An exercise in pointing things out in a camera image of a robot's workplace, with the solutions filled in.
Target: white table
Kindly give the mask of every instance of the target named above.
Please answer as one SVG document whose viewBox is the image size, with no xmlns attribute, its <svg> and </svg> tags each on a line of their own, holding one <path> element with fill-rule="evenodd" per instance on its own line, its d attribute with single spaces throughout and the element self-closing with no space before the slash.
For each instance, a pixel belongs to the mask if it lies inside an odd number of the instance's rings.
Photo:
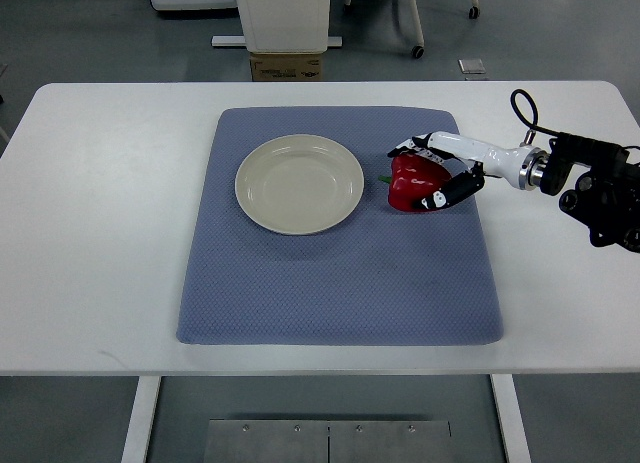
<svg viewBox="0 0 640 463">
<path fill-rule="evenodd" d="M 477 203 L 504 319 L 496 343 L 189 346 L 174 336 L 225 109 L 437 108 L 453 114 L 462 134 L 514 147 L 525 128 L 509 95 L 520 87 L 535 98 L 543 126 L 640 142 L 618 90 L 604 82 L 45 86 L 0 159 L 0 374 L 148 375 L 136 404 L 149 410 L 160 375 L 638 371 L 640 256 L 592 248 L 557 198 L 492 179 Z M 132 422 L 140 414 L 134 406 Z"/>
</svg>

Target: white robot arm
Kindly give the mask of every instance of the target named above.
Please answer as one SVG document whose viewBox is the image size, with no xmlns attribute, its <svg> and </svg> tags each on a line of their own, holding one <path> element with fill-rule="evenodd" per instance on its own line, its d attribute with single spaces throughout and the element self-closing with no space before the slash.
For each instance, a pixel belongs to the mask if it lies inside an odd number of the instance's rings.
<svg viewBox="0 0 640 463">
<path fill-rule="evenodd" d="M 515 98 L 524 96 L 531 104 L 533 122 L 528 122 L 517 108 Z M 415 153 L 442 164 L 456 158 L 468 166 L 444 183 L 433 195 L 414 202 L 416 209 L 444 209 L 468 198 L 484 186 L 484 177 L 504 178 L 514 188 L 555 196 L 564 187 L 573 165 L 588 168 L 576 182 L 575 189 L 565 191 L 560 210 L 585 224 L 590 240 L 601 247 L 619 244 L 640 253 L 640 163 L 628 163 L 629 150 L 615 143 L 561 133 L 538 126 L 538 111 L 531 96 L 515 90 L 511 105 L 529 131 L 516 148 L 504 149 L 490 143 L 452 133 L 437 131 L 414 136 L 388 153 L 395 157 Z M 550 152 L 531 143 L 536 131 L 552 136 Z"/>
</svg>

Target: screw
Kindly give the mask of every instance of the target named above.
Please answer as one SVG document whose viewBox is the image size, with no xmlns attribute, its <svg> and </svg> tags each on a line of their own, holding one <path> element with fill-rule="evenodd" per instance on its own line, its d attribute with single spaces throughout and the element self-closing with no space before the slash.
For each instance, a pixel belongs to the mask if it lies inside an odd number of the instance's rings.
<svg viewBox="0 0 640 463">
<path fill-rule="evenodd" d="M 593 186 L 593 179 L 590 176 L 583 176 L 578 181 L 578 189 L 580 191 L 588 191 Z"/>
</svg>

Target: ceramic plate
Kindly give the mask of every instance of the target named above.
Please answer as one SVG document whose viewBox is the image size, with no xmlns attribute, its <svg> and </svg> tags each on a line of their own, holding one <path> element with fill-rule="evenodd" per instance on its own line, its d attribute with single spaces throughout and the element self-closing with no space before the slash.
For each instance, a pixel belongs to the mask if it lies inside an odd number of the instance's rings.
<svg viewBox="0 0 640 463">
<path fill-rule="evenodd" d="M 306 235 L 340 223 L 362 196 L 364 176 L 353 154 L 333 140 L 288 135 L 247 156 L 236 174 L 236 197 L 259 225 Z"/>
</svg>

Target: metal plate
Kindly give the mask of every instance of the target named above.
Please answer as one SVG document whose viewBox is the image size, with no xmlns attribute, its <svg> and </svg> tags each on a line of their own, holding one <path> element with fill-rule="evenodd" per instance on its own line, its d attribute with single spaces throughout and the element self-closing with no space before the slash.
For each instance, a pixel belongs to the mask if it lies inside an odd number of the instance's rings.
<svg viewBox="0 0 640 463">
<path fill-rule="evenodd" d="M 327 463 L 327 422 L 211 420 L 204 463 Z"/>
<path fill-rule="evenodd" d="M 446 421 L 211 420 L 205 463 L 452 463 Z"/>
<path fill-rule="evenodd" d="M 458 60 L 458 64 L 460 65 L 460 71 L 465 74 L 472 73 L 481 75 L 486 73 L 484 65 L 482 64 L 482 60 L 480 58 Z"/>
<path fill-rule="evenodd" d="M 331 463 L 451 463 L 446 421 L 333 421 Z"/>
</svg>

